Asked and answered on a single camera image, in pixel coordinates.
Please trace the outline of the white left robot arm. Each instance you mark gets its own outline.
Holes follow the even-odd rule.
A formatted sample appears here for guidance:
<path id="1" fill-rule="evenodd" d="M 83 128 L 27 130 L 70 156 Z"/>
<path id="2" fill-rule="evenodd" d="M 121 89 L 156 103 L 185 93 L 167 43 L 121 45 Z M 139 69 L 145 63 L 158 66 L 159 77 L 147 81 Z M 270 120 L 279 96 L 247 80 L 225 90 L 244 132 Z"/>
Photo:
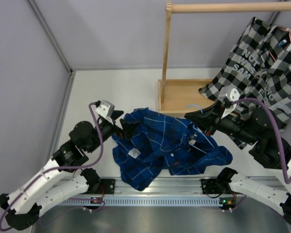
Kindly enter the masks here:
<path id="1" fill-rule="evenodd" d="M 78 194 L 96 193 L 101 179 L 91 165 L 87 153 L 103 149 L 103 143 L 112 135 L 130 139 L 139 122 L 102 120 L 94 127 L 81 121 L 69 133 L 70 139 L 52 155 L 47 163 L 25 185 L 10 194 L 0 195 L 4 210 L 0 220 L 9 229 L 22 231 L 33 224 L 49 209 Z"/>

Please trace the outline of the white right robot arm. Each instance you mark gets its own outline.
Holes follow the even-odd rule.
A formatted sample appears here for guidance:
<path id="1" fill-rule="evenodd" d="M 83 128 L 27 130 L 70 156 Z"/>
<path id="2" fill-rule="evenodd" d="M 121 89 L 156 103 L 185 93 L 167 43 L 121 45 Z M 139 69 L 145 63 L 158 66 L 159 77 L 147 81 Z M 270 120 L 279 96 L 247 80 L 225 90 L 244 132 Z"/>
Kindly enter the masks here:
<path id="1" fill-rule="evenodd" d="M 225 110 L 219 101 L 183 118 L 148 108 L 126 114 L 121 119 L 123 132 L 112 136 L 116 143 L 113 158 L 122 181 L 143 191 L 163 170 L 172 176 L 186 176 L 222 166 L 216 178 L 205 181 L 206 194 L 242 193 L 271 207 L 291 225 L 291 146 L 280 136 L 276 116 L 265 106 L 255 109 L 248 120 L 225 116 Z M 273 173 L 286 191 L 259 184 L 230 168 L 233 156 L 213 139 L 217 131 L 251 145 L 249 154 Z"/>

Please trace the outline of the light blue wire hanger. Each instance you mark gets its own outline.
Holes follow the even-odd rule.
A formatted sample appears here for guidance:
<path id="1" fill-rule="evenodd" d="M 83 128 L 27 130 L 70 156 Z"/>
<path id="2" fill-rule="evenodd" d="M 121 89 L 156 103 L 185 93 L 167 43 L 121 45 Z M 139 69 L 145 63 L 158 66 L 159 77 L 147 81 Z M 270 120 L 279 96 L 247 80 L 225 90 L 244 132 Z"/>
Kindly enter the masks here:
<path id="1" fill-rule="evenodd" d="M 185 108 L 189 108 L 189 107 L 196 107 L 196 108 L 198 108 L 200 114 L 203 114 L 203 112 L 204 112 L 203 109 L 200 106 L 196 105 L 196 104 L 189 104 Z M 199 137 L 205 139 L 207 141 L 207 143 L 209 145 L 211 145 L 211 147 L 213 149 L 215 148 L 214 145 L 212 144 L 212 142 L 209 141 L 209 139 L 207 138 L 207 136 L 205 135 L 205 133 L 203 133 L 195 124 L 193 124 L 192 128 L 193 128 L 195 134 L 197 134 Z"/>

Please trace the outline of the blue plaid shirt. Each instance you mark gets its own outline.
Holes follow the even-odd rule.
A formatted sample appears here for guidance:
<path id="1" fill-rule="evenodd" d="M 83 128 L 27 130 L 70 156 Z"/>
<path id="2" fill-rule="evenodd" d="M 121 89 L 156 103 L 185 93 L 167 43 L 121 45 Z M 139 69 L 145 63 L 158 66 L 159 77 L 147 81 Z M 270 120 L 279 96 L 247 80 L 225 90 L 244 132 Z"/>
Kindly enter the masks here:
<path id="1" fill-rule="evenodd" d="M 172 176 L 199 175 L 209 166 L 227 166 L 233 160 L 231 152 L 211 136 L 206 135 L 214 149 L 195 134 L 187 119 L 139 108 L 124 120 L 140 122 L 130 140 L 112 136 L 113 159 L 126 183 L 154 180 L 162 170 Z"/>

